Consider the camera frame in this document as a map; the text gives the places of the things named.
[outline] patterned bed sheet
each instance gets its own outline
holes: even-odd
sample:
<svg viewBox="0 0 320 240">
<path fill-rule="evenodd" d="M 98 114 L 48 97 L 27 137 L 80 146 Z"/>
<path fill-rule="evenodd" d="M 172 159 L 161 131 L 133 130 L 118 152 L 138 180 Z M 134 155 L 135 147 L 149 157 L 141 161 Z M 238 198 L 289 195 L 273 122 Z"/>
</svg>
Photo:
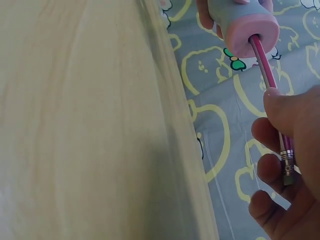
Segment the patterned bed sheet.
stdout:
<svg viewBox="0 0 320 240">
<path fill-rule="evenodd" d="M 201 149 L 221 240 L 265 240 L 248 212 L 250 196 L 263 189 L 288 207 L 256 174 L 269 153 L 253 139 L 253 121 L 266 116 L 266 86 L 256 58 L 233 56 L 215 30 L 204 29 L 195 0 L 156 0 L 167 27 Z M 299 94 L 320 81 L 320 0 L 274 0 L 280 25 L 267 54 L 279 89 Z"/>
</svg>

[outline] beige surface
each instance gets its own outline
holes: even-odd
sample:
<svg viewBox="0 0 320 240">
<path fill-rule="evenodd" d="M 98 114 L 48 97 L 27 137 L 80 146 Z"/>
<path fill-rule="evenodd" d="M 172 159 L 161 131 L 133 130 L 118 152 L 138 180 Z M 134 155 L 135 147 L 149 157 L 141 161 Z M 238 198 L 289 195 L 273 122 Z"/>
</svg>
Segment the beige surface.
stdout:
<svg viewBox="0 0 320 240">
<path fill-rule="evenodd" d="M 0 1 L 1 240 L 215 240 L 180 75 L 146 2 Z"/>
</svg>

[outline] wooden surface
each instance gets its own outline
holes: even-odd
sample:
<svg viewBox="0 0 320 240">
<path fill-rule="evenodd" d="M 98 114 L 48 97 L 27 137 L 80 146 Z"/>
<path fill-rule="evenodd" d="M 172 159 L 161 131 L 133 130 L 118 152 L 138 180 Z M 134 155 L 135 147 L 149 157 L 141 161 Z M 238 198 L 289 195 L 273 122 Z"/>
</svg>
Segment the wooden surface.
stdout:
<svg viewBox="0 0 320 240">
<path fill-rule="evenodd" d="M 0 1 L 0 239 L 215 240 L 151 0 Z"/>
</svg>

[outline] metal ferrule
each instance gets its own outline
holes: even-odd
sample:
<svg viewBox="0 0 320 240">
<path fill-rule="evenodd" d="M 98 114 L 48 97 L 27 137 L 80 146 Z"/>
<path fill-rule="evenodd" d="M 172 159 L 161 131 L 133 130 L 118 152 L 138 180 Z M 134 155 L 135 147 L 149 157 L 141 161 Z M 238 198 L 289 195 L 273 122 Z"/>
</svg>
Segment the metal ferrule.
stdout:
<svg viewBox="0 0 320 240">
<path fill-rule="evenodd" d="M 294 183 L 294 173 L 295 173 L 295 156 L 292 149 L 284 150 L 280 152 L 281 165 L 283 172 L 283 184 L 285 186 Z"/>
</svg>

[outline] yellow outline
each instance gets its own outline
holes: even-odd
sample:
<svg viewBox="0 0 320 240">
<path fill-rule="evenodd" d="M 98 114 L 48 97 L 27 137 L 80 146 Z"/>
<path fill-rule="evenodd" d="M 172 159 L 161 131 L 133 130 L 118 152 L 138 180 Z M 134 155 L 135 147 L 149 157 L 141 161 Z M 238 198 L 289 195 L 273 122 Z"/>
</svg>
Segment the yellow outline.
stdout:
<svg viewBox="0 0 320 240">
<path fill-rule="evenodd" d="M 297 42 L 297 40 L 299 38 L 299 34 L 289 26 L 279 26 L 279 27 L 280 27 L 280 29 L 290 30 L 295 34 L 295 36 L 293 36 L 293 37 L 290 36 L 292 42 L 288 42 L 288 50 L 292 51 L 292 45 L 293 44 L 295 44 L 298 48 L 300 48 L 300 46 L 299 46 L 299 44 Z"/>
<path fill-rule="evenodd" d="M 279 60 L 276 61 L 276 67 L 271 66 L 272 69 L 275 68 L 277 74 L 278 74 L 278 79 L 279 82 L 282 80 L 282 77 L 285 78 L 288 82 L 288 86 L 289 86 L 289 92 L 286 93 L 286 95 L 293 95 L 294 94 L 294 89 L 292 86 L 292 82 L 291 79 L 289 77 L 289 75 L 285 72 L 282 71 L 281 69 L 281 63 Z M 241 99 L 241 101 L 243 102 L 243 104 L 245 105 L 245 107 L 254 115 L 256 115 L 257 117 L 261 118 L 261 117 L 266 117 L 266 112 L 262 112 L 260 110 L 258 110 L 252 103 L 251 101 L 248 99 L 242 85 L 240 82 L 240 78 L 239 78 L 239 74 L 236 74 L 233 76 L 233 85 L 235 88 L 236 93 L 238 94 L 239 98 Z"/>
<path fill-rule="evenodd" d="M 216 162 L 214 167 L 205 175 L 206 181 L 209 183 L 217 176 L 217 174 L 223 168 L 229 156 L 230 147 L 231 147 L 231 140 L 230 140 L 231 137 L 230 137 L 230 129 L 229 129 L 227 115 L 219 106 L 214 104 L 207 104 L 207 105 L 197 107 L 195 104 L 195 101 L 193 101 L 192 99 L 188 100 L 188 104 L 192 111 L 191 116 L 193 121 L 197 119 L 197 115 L 199 113 L 203 113 L 206 111 L 215 112 L 216 114 L 218 114 L 218 116 L 222 121 L 223 131 L 224 131 L 223 147 L 222 147 L 222 151 L 218 161 Z"/>
<path fill-rule="evenodd" d="M 317 43 L 314 43 L 314 46 L 305 46 L 305 51 L 306 51 L 306 64 L 308 65 L 308 67 L 310 68 L 311 72 L 318 78 L 320 79 L 320 74 L 317 73 L 317 71 L 313 68 L 311 62 L 310 62 L 310 50 L 314 50 L 315 52 L 315 57 L 317 56 L 318 52 L 319 52 L 319 47 L 317 45 Z"/>
<path fill-rule="evenodd" d="M 258 116 L 259 118 L 261 117 L 266 117 L 266 113 L 259 111 L 248 99 L 242 85 L 240 82 L 239 74 L 236 74 L 233 76 L 233 85 L 235 88 L 236 93 L 238 94 L 239 98 L 243 102 L 243 104 L 246 106 L 246 108 L 252 112 L 254 115 Z"/>
<path fill-rule="evenodd" d="M 236 186 L 236 191 L 238 193 L 238 196 L 241 200 L 247 202 L 248 204 L 250 203 L 250 196 L 245 194 L 244 192 L 242 192 L 241 190 L 241 184 L 240 184 L 240 177 L 244 174 L 249 174 L 251 179 L 254 179 L 254 164 L 252 163 L 251 160 L 251 154 L 250 154 L 250 149 L 256 146 L 256 148 L 258 149 L 258 151 L 261 153 L 261 156 L 265 155 L 265 154 L 269 154 L 272 153 L 271 150 L 269 150 L 268 148 L 265 148 L 260 142 L 258 142 L 257 140 L 255 140 L 254 138 L 249 140 L 245 146 L 244 146 L 244 153 L 245 153 L 245 163 L 246 166 L 243 168 L 238 169 L 235 172 L 234 175 L 234 181 L 235 181 L 235 186 Z"/>
<path fill-rule="evenodd" d="M 273 12 L 273 15 L 274 16 L 279 16 L 279 15 L 282 15 L 284 14 L 286 11 L 290 10 L 290 9 L 295 9 L 295 8 L 298 8 L 301 6 L 301 2 L 299 0 L 299 3 L 297 3 L 296 5 L 292 5 L 292 6 L 287 6 L 285 7 L 284 9 L 282 9 L 281 11 L 274 11 Z"/>
<path fill-rule="evenodd" d="M 169 20 L 171 22 L 179 21 L 186 14 L 186 12 L 188 11 L 188 9 L 191 6 L 191 3 L 192 3 L 192 0 L 185 0 L 185 3 L 183 5 L 183 7 L 181 8 L 181 10 L 175 16 L 173 16 L 173 17 L 170 16 Z"/>
<path fill-rule="evenodd" d="M 289 85 L 289 92 L 287 92 L 285 95 L 293 95 L 295 94 L 294 92 L 294 88 L 292 86 L 292 82 L 291 82 L 291 79 L 290 79 L 290 76 L 288 75 L 288 73 L 286 73 L 285 71 L 282 71 L 281 69 L 281 63 L 279 60 L 276 61 L 276 67 L 275 67 L 275 70 L 278 74 L 278 79 L 279 79 L 279 83 L 281 81 L 281 78 L 284 77 L 287 82 L 288 82 L 288 85 Z"/>
<path fill-rule="evenodd" d="M 176 46 L 173 48 L 173 51 L 178 50 L 182 46 L 182 42 L 177 34 L 169 34 L 170 39 L 176 40 Z"/>
<path fill-rule="evenodd" d="M 219 63 L 219 67 L 216 68 L 215 73 L 216 76 L 218 77 L 218 84 L 223 82 L 224 80 L 227 80 L 229 78 L 232 77 L 232 69 L 229 65 L 227 65 L 224 60 L 225 60 L 225 54 L 224 54 L 224 50 L 221 47 L 218 46 L 212 46 L 209 47 L 207 49 L 204 50 L 199 50 L 199 51 L 191 51 L 189 52 L 183 59 L 182 59 L 182 63 L 181 63 L 181 77 L 182 77 L 182 81 L 184 83 L 184 85 L 188 88 L 188 90 L 194 94 L 194 95 L 199 95 L 200 92 L 192 85 L 192 83 L 190 82 L 189 78 L 188 78 L 188 74 L 187 74 L 187 61 L 189 58 L 191 58 L 194 55 L 199 55 L 199 54 L 204 54 L 204 53 L 208 53 L 209 51 L 212 50 L 219 50 L 221 52 L 221 57 L 218 59 L 216 58 L 216 61 Z M 228 77 L 223 76 L 220 73 L 221 67 L 225 67 L 228 70 Z"/>
<path fill-rule="evenodd" d="M 223 39 L 221 39 L 220 37 L 218 37 L 218 35 L 211 29 L 206 29 L 202 26 L 201 22 L 200 22 L 200 17 L 199 17 L 199 13 L 197 12 L 195 15 L 196 18 L 196 23 L 198 24 L 199 28 L 201 28 L 202 30 L 204 30 L 205 32 L 207 32 L 208 34 L 212 34 L 213 36 L 217 37 L 218 39 L 220 39 L 221 41 L 223 41 Z"/>
<path fill-rule="evenodd" d="M 317 11 L 315 8 L 311 8 L 309 11 L 307 11 L 304 15 L 303 15 L 303 18 L 302 18 L 302 23 L 303 23 L 303 26 L 305 28 L 305 30 L 308 32 L 308 34 L 310 34 L 310 36 L 315 39 L 315 40 L 318 40 L 320 41 L 320 36 L 316 36 L 312 33 L 312 31 L 310 31 L 310 29 L 308 28 L 307 26 L 307 23 L 306 23 L 306 19 L 307 19 L 307 16 L 313 12 L 313 11 Z"/>
</svg>

